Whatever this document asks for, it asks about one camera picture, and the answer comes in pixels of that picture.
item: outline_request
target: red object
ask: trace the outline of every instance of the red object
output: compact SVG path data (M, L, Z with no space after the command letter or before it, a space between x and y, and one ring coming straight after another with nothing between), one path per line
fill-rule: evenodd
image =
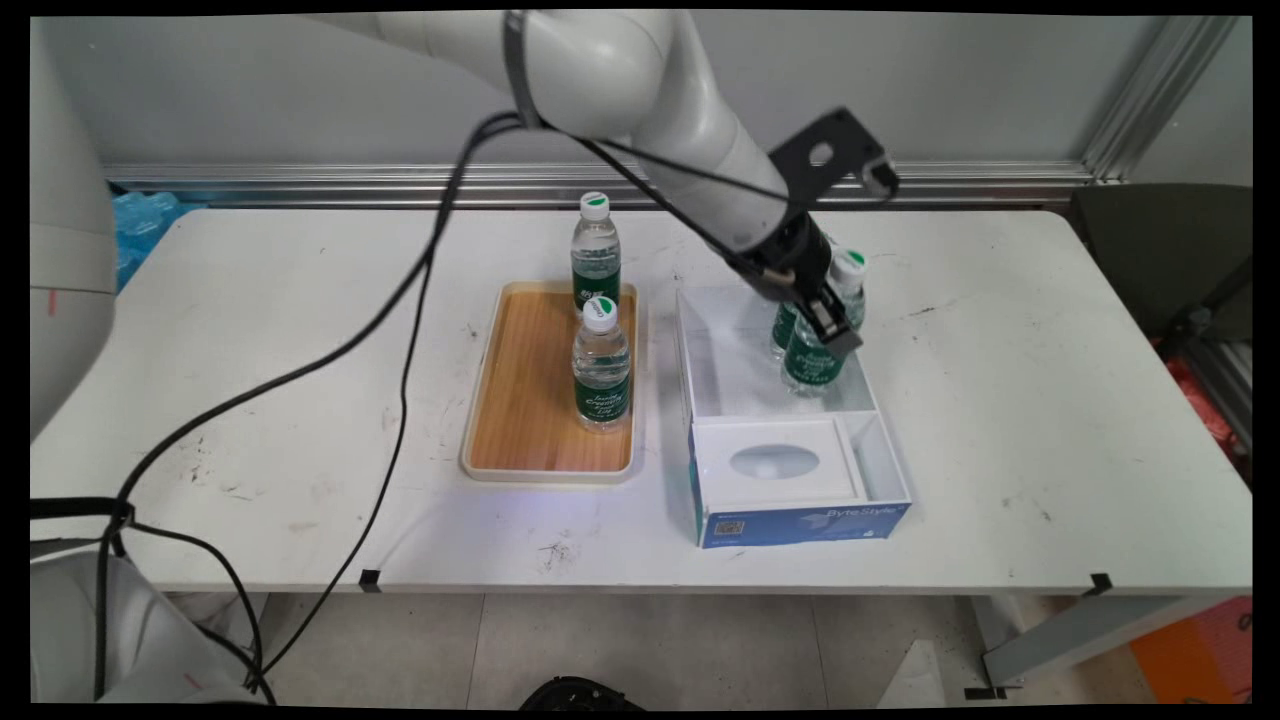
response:
M1178 387L1181 388L1183 395L1187 396L1187 401L1192 404L1196 409L1196 414L1199 415L1201 421L1204 423L1204 428L1208 433L1213 436L1217 441L1217 446L1222 448L1228 459L1233 462L1235 461L1235 454L1233 447L1236 443L1235 432L1231 430L1231 425L1222 418L1222 414L1217 411L1213 406L1213 401L1210 400L1208 393L1204 392L1204 386L1196 379L1196 374L1192 373L1190 365L1183 356L1176 356L1169 363L1165 363L1165 368L1169 368L1169 374L1174 377Z

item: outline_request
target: water bottle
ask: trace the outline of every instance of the water bottle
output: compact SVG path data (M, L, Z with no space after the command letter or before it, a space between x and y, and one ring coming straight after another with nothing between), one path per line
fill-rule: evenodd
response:
M622 245L618 228L609 219L609 199L588 192L579 201L582 219L573 231L570 261L573 265L573 307L593 297L608 297L617 305L621 295Z
M573 338L573 401L582 425L607 433L622 428L631 409L631 348L618 327L618 305L593 297L582 305Z
M835 249L829 234L823 232L822 237ZM794 302L778 304L778 313L773 315L773 332L769 336L769 352L773 354L774 360L782 360L786 356L787 345L791 343L791 336L795 332L796 316L799 314Z
M867 273L867 260L861 255L846 250L831 260L827 279L845 305L849 325L856 332L863 327L867 315L867 296L863 292L863 277ZM787 346L782 360L782 382L792 395L800 397L819 397L840 377L845 366L844 357L836 357L818 340L818 333L803 316L797 315L795 334Z

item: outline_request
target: black tape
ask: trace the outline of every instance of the black tape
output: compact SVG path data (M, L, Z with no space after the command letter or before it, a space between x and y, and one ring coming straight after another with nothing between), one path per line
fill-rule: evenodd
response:
M1005 688L965 688L965 700L1009 700Z
M1094 573L1089 579L1093 580L1093 589L1085 592L1083 597L1097 597L1111 589L1111 577L1106 573Z
M378 587L378 577L381 574L381 570L361 570L360 589L365 592L383 592L383 589Z

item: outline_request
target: bottle cap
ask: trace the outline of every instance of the bottle cap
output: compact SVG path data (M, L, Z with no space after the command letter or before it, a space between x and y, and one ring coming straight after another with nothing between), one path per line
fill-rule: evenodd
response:
M841 250L831 258L831 278L851 290L863 287L867 275L867 260L852 250Z
M579 200L577 210L588 220L603 220L609 217L609 196L603 192L588 192Z
M593 333L607 333L618 324L618 304L596 296L582 304L582 324Z

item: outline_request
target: tiled floor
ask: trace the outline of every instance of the tiled floor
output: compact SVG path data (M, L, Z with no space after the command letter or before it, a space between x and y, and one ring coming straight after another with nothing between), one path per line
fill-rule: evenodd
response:
M275 594L268 657L316 596ZM947 703L982 685L973 612L952 597L333 596L269 679L285 705L516 708L581 675L648 710L874 707L915 639ZM1149 702L1128 647L1009 702Z

